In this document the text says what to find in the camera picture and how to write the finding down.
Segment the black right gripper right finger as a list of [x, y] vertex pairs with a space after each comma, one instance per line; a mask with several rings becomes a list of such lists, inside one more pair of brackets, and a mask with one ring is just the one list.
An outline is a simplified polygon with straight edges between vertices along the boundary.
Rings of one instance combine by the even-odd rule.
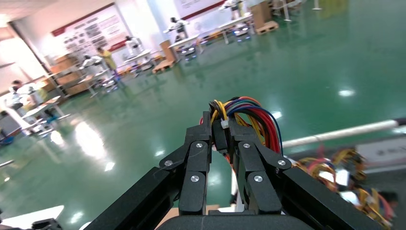
[[255, 131], [229, 122], [228, 142], [250, 230], [378, 230], [380, 224], [284, 156], [263, 146]]

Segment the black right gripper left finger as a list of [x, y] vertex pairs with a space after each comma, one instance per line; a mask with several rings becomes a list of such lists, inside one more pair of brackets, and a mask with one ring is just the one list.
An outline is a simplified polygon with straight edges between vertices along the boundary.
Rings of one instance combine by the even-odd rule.
[[211, 163], [210, 113], [186, 130], [184, 143], [151, 168], [86, 226], [87, 230], [185, 230], [164, 217], [179, 201], [179, 216], [206, 213], [207, 175]]

